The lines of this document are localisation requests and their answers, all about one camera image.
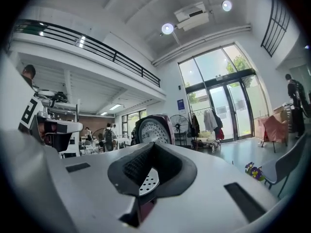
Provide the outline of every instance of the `air conditioning unit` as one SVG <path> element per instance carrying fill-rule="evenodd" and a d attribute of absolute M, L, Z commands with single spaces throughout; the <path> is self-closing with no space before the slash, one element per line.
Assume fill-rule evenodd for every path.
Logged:
<path fill-rule="evenodd" d="M 179 21 L 177 27 L 179 29 L 184 29 L 184 31 L 209 22 L 208 12 L 206 12 L 203 2 L 182 8 L 174 14 Z"/>

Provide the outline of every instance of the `tree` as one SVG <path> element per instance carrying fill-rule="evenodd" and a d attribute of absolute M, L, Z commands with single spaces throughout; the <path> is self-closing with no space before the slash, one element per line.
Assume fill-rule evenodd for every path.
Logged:
<path fill-rule="evenodd" d="M 234 58 L 233 64 L 237 68 L 238 71 L 249 69 L 248 64 L 246 63 L 245 59 L 241 55 L 239 55 L 239 56 Z M 229 73 L 234 73 L 235 72 L 235 70 L 234 70 L 234 68 L 233 68 L 233 66 L 232 66 L 232 64 L 230 62 L 227 62 L 226 69 L 228 70 Z M 243 78 L 243 82 L 244 82 L 245 88 L 248 88 L 250 86 L 250 84 L 252 82 L 252 79 L 253 79 L 252 77 Z M 239 86 L 239 84 L 238 83 L 233 83 L 230 86 L 231 87 L 235 87 L 235 86 Z"/>
<path fill-rule="evenodd" d="M 189 82 L 186 82 L 185 83 L 185 88 L 189 87 L 190 86 L 190 83 Z M 199 102 L 199 100 L 196 98 L 196 94 L 194 92 L 191 92 L 188 94 L 188 98 L 189 98 L 189 103 L 190 104 L 193 104 L 193 103 L 197 103 Z"/>

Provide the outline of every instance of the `brown wall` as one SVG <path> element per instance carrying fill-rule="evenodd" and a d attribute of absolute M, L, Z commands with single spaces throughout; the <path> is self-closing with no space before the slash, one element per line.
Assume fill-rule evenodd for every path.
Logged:
<path fill-rule="evenodd" d="M 57 114 L 55 113 L 56 118 L 57 115 L 59 115 L 59 118 L 62 120 L 74 120 L 73 115 L 65 115 L 65 114 Z M 80 116 L 79 122 L 83 124 L 83 130 L 80 132 L 80 136 L 84 136 L 87 133 L 87 130 L 85 130 L 86 127 L 89 127 L 89 129 L 92 131 L 92 133 L 95 133 L 98 129 L 106 128 L 107 123 L 114 123 L 114 118 L 102 118 L 102 117 L 90 117 L 90 116 Z M 103 133 L 102 130 L 97 131 L 94 136 L 98 138 L 98 134 Z"/>

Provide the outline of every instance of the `blue sign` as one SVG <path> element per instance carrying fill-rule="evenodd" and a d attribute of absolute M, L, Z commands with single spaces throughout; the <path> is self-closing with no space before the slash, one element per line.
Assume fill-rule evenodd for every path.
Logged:
<path fill-rule="evenodd" d="M 177 105 L 178 105 L 178 110 L 184 110 L 185 109 L 185 104 L 184 104 L 184 100 L 177 100 Z"/>

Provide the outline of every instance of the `yellow flower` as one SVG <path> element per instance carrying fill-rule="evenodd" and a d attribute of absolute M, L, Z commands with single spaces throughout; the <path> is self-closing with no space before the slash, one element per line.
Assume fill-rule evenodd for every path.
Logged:
<path fill-rule="evenodd" d="M 253 175 L 254 178 L 257 176 L 257 174 L 258 174 L 258 171 L 253 171 L 252 172 L 252 175 Z"/>

